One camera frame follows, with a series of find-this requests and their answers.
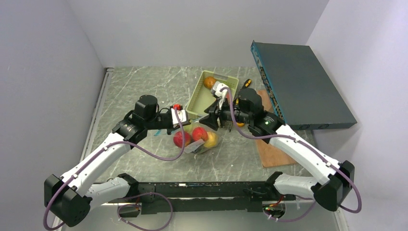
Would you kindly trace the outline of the red strawberry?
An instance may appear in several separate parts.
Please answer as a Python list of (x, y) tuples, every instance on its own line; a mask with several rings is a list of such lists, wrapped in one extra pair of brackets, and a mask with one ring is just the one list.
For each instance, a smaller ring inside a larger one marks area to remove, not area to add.
[(208, 139), (207, 131), (203, 127), (194, 128), (194, 130), (191, 133), (191, 136), (194, 141), (198, 141), (198, 140), (206, 141)]

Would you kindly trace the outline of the yellow lemon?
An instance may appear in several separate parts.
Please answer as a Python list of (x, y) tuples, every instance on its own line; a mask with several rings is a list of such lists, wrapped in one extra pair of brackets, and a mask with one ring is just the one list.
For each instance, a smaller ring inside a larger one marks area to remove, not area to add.
[(207, 132), (208, 139), (205, 141), (203, 146), (205, 148), (213, 148), (218, 144), (218, 135), (214, 132), (208, 131)]

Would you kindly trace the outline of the clear zip top bag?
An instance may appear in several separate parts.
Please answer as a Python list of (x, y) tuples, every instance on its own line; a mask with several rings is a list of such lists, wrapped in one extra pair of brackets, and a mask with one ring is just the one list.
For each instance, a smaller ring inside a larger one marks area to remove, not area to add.
[(178, 124), (172, 129), (159, 129), (154, 137), (165, 139), (171, 147), (183, 150), (184, 154), (203, 154), (214, 149), (220, 143), (220, 136), (217, 131), (198, 121), (190, 121), (183, 125), (181, 131)]

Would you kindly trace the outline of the red apple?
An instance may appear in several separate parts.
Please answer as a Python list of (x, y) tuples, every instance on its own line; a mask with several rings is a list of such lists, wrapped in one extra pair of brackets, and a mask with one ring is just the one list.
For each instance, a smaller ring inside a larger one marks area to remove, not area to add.
[(173, 143), (179, 148), (182, 148), (182, 144), (184, 143), (184, 146), (186, 147), (191, 143), (191, 136), (187, 132), (182, 133), (181, 131), (177, 131), (173, 136)]

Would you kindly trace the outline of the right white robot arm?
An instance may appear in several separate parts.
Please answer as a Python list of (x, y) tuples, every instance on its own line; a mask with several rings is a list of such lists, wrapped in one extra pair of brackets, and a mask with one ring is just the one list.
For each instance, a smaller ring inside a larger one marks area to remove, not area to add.
[(362, 199), (354, 183), (355, 166), (349, 161), (339, 162), (329, 157), (300, 137), (288, 124), (264, 109), (262, 98), (254, 89), (239, 91), (237, 109), (233, 106), (233, 96), (228, 87), (212, 90), (216, 98), (205, 112), (207, 116), (200, 123), (218, 130), (219, 125), (231, 121), (247, 124), (250, 135), (237, 131), (244, 137), (276, 147), (303, 166), (312, 176), (297, 177), (274, 173), (265, 186), (266, 196), (276, 200), (284, 194), (313, 198), (321, 207), (336, 211), (342, 208), (351, 213), (359, 213)]

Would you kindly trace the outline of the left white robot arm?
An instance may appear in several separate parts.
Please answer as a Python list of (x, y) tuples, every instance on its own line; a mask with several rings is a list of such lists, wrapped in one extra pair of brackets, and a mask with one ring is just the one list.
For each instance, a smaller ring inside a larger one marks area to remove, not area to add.
[(119, 121), (104, 142), (83, 161), (61, 176), (50, 175), (44, 182), (44, 228), (59, 228), (47, 224), (48, 213), (57, 216), (63, 225), (73, 227), (97, 206), (122, 198), (134, 201), (140, 193), (139, 182), (123, 173), (112, 180), (97, 184), (97, 178), (116, 160), (133, 148), (142, 150), (138, 143), (149, 130), (167, 130), (167, 134), (189, 123), (187, 112), (179, 104), (159, 109), (158, 100), (143, 95)]

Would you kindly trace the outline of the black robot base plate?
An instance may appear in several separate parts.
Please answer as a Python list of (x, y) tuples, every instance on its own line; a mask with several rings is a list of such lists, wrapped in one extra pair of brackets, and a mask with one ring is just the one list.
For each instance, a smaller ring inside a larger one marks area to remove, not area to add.
[(137, 192), (111, 203), (134, 203), (141, 214), (161, 212), (234, 211), (262, 212), (263, 207), (295, 200), (280, 195), (264, 181), (140, 182)]

